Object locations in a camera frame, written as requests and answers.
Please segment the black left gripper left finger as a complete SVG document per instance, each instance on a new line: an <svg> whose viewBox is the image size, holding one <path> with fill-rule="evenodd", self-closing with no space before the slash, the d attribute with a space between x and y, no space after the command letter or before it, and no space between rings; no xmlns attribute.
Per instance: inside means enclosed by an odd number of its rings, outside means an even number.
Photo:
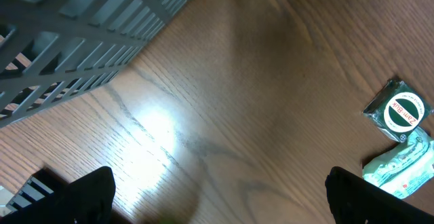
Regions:
<svg viewBox="0 0 434 224"><path fill-rule="evenodd" d="M115 196L108 166L66 183L48 168L32 174L6 204L2 224L108 223Z"/></svg>

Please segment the round white red lid cup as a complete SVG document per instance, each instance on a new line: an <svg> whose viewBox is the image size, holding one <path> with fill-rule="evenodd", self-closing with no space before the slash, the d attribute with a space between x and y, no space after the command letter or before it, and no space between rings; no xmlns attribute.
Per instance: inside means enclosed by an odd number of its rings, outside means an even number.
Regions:
<svg viewBox="0 0 434 224"><path fill-rule="evenodd" d="M433 113L433 107L398 76L389 79L363 110L387 137L403 143Z"/></svg>

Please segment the green snack packet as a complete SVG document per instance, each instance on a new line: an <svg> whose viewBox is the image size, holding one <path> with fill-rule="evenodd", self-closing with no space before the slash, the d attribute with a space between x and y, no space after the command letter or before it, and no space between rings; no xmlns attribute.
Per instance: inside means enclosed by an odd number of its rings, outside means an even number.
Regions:
<svg viewBox="0 0 434 224"><path fill-rule="evenodd" d="M433 139L416 128L406 142L366 164L362 177L400 200L407 198L433 178Z"/></svg>

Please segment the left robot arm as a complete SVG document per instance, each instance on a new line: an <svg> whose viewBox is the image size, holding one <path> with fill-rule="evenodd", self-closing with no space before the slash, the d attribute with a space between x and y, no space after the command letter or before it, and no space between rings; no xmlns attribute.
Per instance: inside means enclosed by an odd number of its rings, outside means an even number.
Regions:
<svg viewBox="0 0 434 224"><path fill-rule="evenodd" d="M432 223L428 214L335 166L325 180L336 223ZM31 175L7 203L2 223L127 223L112 209L113 171L103 166L72 183L47 168Z"/></svg>

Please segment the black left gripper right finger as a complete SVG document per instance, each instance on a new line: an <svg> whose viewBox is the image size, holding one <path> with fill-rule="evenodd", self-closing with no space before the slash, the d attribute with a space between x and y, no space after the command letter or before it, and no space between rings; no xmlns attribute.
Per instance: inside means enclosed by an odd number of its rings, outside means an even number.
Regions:
<svg viewBox="0 0 434 224"><path fill-rule="evenodd" d="M433 224L426 213L335 166L325 180L330 211L336 223Z"/></svg>

